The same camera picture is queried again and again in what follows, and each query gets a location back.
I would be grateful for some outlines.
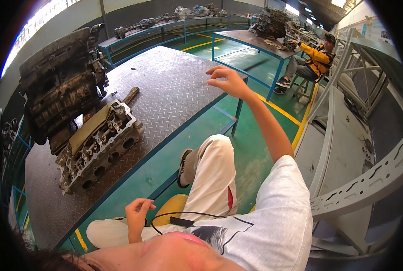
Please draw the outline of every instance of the ceiling light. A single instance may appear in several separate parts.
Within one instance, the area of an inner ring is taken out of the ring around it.
[[[331,0],[331,4],[341,7],[341,8],[343,8],[345,3],[346,3],[346,0]]]
[[[289,4],[285,5],[285,9],[290,11],[291,13],[295,14],[296,16],[299,16],[299,11],[296,8],[294,8],[291,5],[289,5]]]

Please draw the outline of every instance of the white t-shirt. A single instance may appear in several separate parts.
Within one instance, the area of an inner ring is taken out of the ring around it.
[[[184,232],[246,270],[304,270],[312,242],[310,193],[295,160],[282,156],[246,215],[200,220]]]

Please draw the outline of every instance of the white pants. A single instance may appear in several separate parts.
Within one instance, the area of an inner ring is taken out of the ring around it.
[[[236,185],[234,178],[234,149],[224,135],[213,135],[199,147],[195,179],[189,192],[184,212],[199,212],[211,215],[234,215],[237,211]],[[198,214],[182,214],[182,219],[198,221],[214,217]],[[163,225],[156,227],[162,233],[183,231],[185,227]],[[123,220],[95,220],[86,230],[87,238],[97,248],[128,245],[128,225]],[[153,227],[144,227],[141,238],[149,240],[159,235]]]

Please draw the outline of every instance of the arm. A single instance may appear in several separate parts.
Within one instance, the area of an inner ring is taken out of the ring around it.
[[[216,66],[206,73],[212,75],[208,84],[219,87],[226,93],[247,103],[256,118],[274,163],[286,154],[294,157],[290,141],[280,124],[258,96],[242,81],[236,71],[223,66]],[[218,81],[215,80],[216,78],[226,78],[227,80]]]
[[[304,51],[307,55],[310,56],[311,59],[315,61],[325,64],[329,64],[332,61],[332,59],[328,55],[319,52],[318,50],[311,48],[310,46],[305,45],[302,42],[299,42],[298,46],[301,47],[301,50]]]

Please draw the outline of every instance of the yellow jacket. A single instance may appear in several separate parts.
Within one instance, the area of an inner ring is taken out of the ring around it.
[[[306,65],[320,78],[321,75],[327,73],[328,69],[331,68],[332,63],[334,63],[335,54],[327,51],[321,51],[324,46],[321,45],[314,49],[302,42],[298,43],[301,50],[310,56],[310,59],[306,58]]]

